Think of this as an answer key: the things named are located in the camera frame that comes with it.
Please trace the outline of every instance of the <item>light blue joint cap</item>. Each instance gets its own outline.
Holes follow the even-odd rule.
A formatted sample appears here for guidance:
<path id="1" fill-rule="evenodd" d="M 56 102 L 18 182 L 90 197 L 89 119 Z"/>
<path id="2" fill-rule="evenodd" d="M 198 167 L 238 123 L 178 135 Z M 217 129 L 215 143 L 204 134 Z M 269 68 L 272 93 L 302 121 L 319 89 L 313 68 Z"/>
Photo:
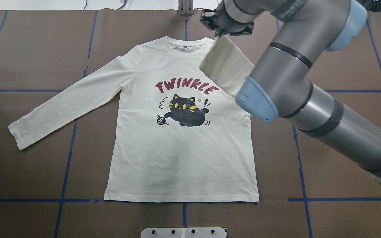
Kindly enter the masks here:
<path id="1" fill-rule="evenodd" d="M 278 116 L 277 108 L 271 98 L 259 83 L 250 76 L 246 77 L 245 83 L 237 93 L 236 104 L 265 122 L 272 122 Z"/>
<path id="2" fill-rule="evenodd" d="M 347 46 L 355 36 L 358 36 L 364 28 L 366 21 L 366 9 L 356 0 L 351 0 L 351 6 L 349 7 L 349 14 L 345 26 L 339 36 L 337 36 L 336 40 L 331 43 L 326 50 L 335 51 Z"/>

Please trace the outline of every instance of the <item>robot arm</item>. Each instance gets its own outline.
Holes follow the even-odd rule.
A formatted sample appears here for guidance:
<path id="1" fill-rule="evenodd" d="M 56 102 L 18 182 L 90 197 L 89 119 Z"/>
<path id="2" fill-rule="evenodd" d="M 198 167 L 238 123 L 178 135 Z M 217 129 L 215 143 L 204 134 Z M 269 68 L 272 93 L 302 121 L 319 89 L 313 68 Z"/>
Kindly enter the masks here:
<path id="1" fill-rule="evenodd" d="M 250 34 L 264 10 L 285 24 L 236 96 L 253 116 L 280 116 L 355 161 L 381 184 L 381 130 L 305 79 L 323 50 L 339 50 L 357 36 L 366 10 L 355 0 L 223 0 L 201 22 L 216 36 Z"/>

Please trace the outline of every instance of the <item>brown table surface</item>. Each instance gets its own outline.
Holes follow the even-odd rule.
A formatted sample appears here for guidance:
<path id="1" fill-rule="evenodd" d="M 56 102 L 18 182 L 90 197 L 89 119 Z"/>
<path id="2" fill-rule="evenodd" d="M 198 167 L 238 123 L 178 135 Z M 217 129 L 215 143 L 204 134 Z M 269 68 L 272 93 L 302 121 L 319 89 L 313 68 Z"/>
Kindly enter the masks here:
<path id="1" fill-rule="evenodd" d="M 258 203 L 104 201 L 119 95 L 19 151 L 7 126 L 133 46 L 213 32 L 200 12 L 0 11 L 0 237 L 139 237 L 148 227 L 228 228 L 231 238 L 381 237 L 381 185 L 292 127 L 252 119 Z M 263 13 L 231 38 L 253 62 L 277 33 Z M 381 13 L 307 76 L 381 128 Z"/>

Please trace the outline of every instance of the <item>shirt sleeve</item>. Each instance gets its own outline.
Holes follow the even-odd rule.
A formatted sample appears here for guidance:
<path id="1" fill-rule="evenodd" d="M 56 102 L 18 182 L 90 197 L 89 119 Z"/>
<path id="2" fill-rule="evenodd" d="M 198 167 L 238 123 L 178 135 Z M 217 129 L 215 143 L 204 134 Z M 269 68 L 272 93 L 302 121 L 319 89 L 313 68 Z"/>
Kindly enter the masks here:
<path id="1" fill-rule="evenodd" d="M 222 90 L 235 98 L 254 65 L 227 36 L 221 36 L 214 42 L 200 69 Z"/>
<path id="2" fill-rule="evenodd" d="M 20 150 L 109 102 L 133 78 L 142 59 L 136 46 L 8 126 Z"/>

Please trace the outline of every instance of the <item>cat graphic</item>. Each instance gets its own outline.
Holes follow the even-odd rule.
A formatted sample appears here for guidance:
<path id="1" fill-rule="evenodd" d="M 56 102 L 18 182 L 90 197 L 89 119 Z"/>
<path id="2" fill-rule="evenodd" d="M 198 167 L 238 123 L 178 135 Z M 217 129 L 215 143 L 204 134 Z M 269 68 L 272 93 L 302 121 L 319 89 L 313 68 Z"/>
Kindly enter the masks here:
<path id="1" fill-rule="evenodd" d="M 181 98 L 177 94 L 168 103 L 170 112 L 164 115 L 165 118 L 171 117 L 178 121 L 181 126 L 197 127 L 205 122 L 205 114 L 210 110 L 199 108 L 195 105 L 195 97 Z"/>

